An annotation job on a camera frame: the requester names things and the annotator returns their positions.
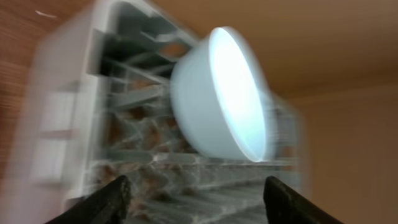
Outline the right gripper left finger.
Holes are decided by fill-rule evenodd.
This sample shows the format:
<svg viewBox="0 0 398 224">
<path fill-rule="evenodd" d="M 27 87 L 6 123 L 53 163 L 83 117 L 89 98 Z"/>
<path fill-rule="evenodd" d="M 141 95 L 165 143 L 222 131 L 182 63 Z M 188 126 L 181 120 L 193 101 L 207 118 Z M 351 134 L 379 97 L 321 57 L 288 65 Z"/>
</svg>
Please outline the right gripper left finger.
<svg viewBox="0 0 398 224">
<path fill-rule="evenodd" d="M 121 175 L 46 224 L 120 224 L 130 201 L 131 183 Z"/>
</svg>

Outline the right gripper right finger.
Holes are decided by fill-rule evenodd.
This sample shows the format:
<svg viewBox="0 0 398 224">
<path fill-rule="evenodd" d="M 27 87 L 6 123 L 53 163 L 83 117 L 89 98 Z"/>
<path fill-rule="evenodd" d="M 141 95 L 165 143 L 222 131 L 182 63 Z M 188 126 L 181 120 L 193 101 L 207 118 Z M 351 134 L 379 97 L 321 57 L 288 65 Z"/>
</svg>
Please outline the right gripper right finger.
<svg viewBox="0 0 398 224">
<path fill-rule="evenodd" d="M 274 176 L 265 181 L 263 200 L 269 224 L 342 224 Z"/>
</svg>

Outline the light blue bowl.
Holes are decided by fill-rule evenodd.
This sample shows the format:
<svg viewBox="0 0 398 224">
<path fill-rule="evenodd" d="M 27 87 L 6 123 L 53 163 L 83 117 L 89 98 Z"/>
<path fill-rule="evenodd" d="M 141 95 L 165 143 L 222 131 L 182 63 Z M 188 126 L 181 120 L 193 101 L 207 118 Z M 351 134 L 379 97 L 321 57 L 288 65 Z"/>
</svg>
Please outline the light blue bowl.
<svg viewBox="0 0 398 224">
<path fill-rule="evenodd" d="M 276 117 L 257 58 L 242 35 L 217 27 L 175 65 L 175 119 L 200 154 L 251 162 L 273 160 Z"/>
</svg>

